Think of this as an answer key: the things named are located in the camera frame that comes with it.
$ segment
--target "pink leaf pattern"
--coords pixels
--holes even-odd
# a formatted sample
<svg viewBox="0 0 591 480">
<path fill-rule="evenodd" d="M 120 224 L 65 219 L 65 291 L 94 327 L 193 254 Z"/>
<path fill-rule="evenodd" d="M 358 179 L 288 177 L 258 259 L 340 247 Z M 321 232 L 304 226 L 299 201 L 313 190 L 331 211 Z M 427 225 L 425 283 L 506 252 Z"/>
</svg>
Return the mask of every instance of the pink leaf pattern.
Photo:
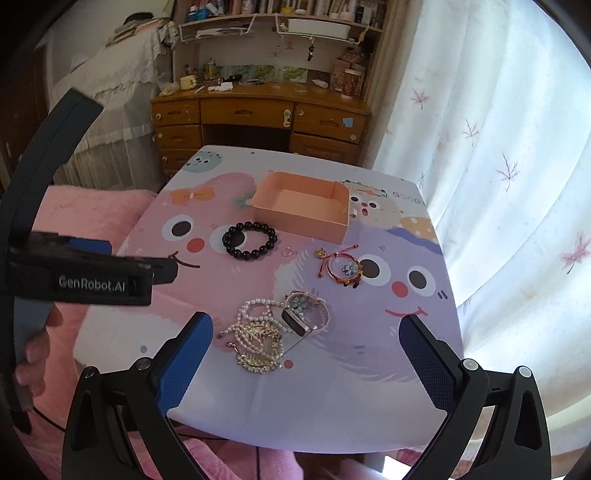
<svg viewBox="0 0 591 480">
<path fill-rule="evenodd" d="M 423 110 L 423 104 L 429 100 L 429 97 L 425 95 L 425 90 L 418 93 L 415 89 L 413 89 L 413 97 L 411 100 L 414 102 L 415 105 L 421 105 L 421 110 Z"/>
<path fill-rule="evenodd" d="M 421 172 L 421 177 L 417 180 L 417 187 L 419 191 L 423 191 L 423 183 L 425 182 L 425 175 L 427 174 L 426 171 Z"/>
<path fill-rule="evenodd" d="M 508 192 L 509 187 L 511 186 L 511 181 L 513 181 L 513 179 L 519 175 L 519 170 L 517 170 L 517 161 L 515 163 L 511 163 L 504 153 L 503 159 L 505 160 L 505 167 L 502 170 L 497 170 L 497 172 L 502 176 L 501 181 L 507 183 L 507 189 L 505 191 Z"/>
<path fill-rule="evenodd" d="M 466 140 L 468 140 L 468 138 L 472 139 L 472 146 L 474 146 L 474 137 L 480 133 L 480 130 L 476 128 L 478 124 L 474 124 L 474 126 L 471 126 L 470 122 L 466 120 L 466 125 L 468 126 L 468 130 L 463 131 L 462 133 L 466 136 Z"/>
<path fill-rule="evenodd" d="M 575 263 L 581 263 L 584 258 L 591 257 L 591 252 L 588 247 L 591 245 L 591 238 L 585 238 L 582 232 L 577 233 L 577 241 L 574 243 L 574 252 L 560 254 L 560 260 L 564 262 L 565 268 L 569 267 L 568 275 L 574 267 Z"/>
</svg>

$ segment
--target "black bead bracelet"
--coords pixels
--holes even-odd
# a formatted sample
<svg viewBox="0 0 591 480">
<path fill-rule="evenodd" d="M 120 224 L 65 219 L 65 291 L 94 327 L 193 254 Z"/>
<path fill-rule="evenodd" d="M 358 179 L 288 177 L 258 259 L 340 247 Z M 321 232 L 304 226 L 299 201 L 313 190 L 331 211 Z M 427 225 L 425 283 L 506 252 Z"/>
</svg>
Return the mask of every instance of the black bead bracelet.
<svg viewBox="0 0 591 480">
<path fill-rule="evenodd" d="M 234 235 L 236 235 L 236 233 L 238 232 L 242 232 L 243 230 L 254 230 L 255 232 L 266 233 L 269 236 L 269 240 L 265 245 L 261 245 L 258 249 L 255 249 L 251 252 L 249 252 L 248 250 L 245 250 L 243 252 L 232 246 L 232 240 Z M 262 255 L 268 253 L 269 250 L 273 250 L 275 248 L 275 243 L 277 242 L 277 240 L 278 238 L 275 234 L 275 229 L 270 228 L 266 223 L 259 222 L 237 223 L 236 226 L 231 226 L 222 237 L 222 243 L 223 246 L 226 247 L 226 252 L 228 252 L 237 260 L 256 260 Z"/>
</svg>

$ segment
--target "yellow mug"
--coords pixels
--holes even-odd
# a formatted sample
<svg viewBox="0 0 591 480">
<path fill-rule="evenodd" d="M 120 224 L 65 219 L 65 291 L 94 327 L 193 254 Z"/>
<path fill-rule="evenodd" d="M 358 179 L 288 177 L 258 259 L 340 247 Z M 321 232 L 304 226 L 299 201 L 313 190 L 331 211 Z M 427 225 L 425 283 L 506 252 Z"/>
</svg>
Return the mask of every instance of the yellow mug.
<svg viewBox="0 0 591 480">
<path fill-rule="evenodd" d="M 195 75 L 187 75 L 181 77 L 181 90 L 190 90 L 197 86 L 197 77 Z"/>
</svg>

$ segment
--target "flower charm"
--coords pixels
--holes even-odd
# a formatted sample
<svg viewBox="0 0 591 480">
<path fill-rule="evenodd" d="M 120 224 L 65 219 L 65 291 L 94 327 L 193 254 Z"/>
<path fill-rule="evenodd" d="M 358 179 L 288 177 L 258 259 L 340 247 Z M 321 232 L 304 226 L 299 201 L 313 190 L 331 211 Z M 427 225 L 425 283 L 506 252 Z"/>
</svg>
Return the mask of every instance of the flower charm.
<svg viewBox="0 0 591 480">
<path fill-rule="evenodd" d="M 306 302 L 302 297 L 297 297 L 291 301 L 290 307 L 297 312 L 302 312 L 308 308 L 308 302 Z"/>
<path fill-rule="evenodd" d="M 351 276 L 357 275 L 357 272 L 358 272 L 357 265 L 355 263 L 353 263 L 353 262 L 349 262 L 348 264 L 346 264 L 343 267 L 343 273 L 347 277 L 351 277 Z"/>
</svg>

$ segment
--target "cartoon tablecloth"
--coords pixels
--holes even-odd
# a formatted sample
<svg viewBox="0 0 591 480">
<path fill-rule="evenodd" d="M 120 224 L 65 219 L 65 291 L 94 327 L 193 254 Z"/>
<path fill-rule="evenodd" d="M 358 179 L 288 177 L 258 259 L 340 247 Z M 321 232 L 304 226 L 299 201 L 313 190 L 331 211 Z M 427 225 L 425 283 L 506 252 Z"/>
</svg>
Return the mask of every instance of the cartoon tablecloth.
<svg viewBox="0 0 591 480">
<path fill-rule="evenodd" d="M 222 235 L 253 221 L 250 199 L 270 171 L 342 181 L 351 219 L 343 246 L 277 232 L 277 247 L 256 261 L 228 255 Z M 245 232 L 241 249 L 266 241 Z M 314 251 L 351 253 L 363 265 L 357 289 L 318 278 Z M 283 256 L 290 247 L 297 255 Z M 166 185 L 119 254 L 174 256 L 178 277 L 156 286 L 150 307 L 91 307 L 74 357 L 101 371 L 153 356 L 195 311 L 215 333 L 236 321 L 247 300 L 283 300 L 292 290 L 326 300 L 331 321 L 265 374 L 236 363 L 228 338 L 214 338 L 170 418 L 211 434 L 275 449 L 377 452 L 424 445 L 445 414 L 436 410 L 398 342 L 403 315 L 416 313 L 462 357 L 462 340 L 441 249 L 417 187 L 407 181 L 317 158 L 244 148 L 202 148 Z M 297 341 L 284 336 L 285 348 Z"/>
</svg>

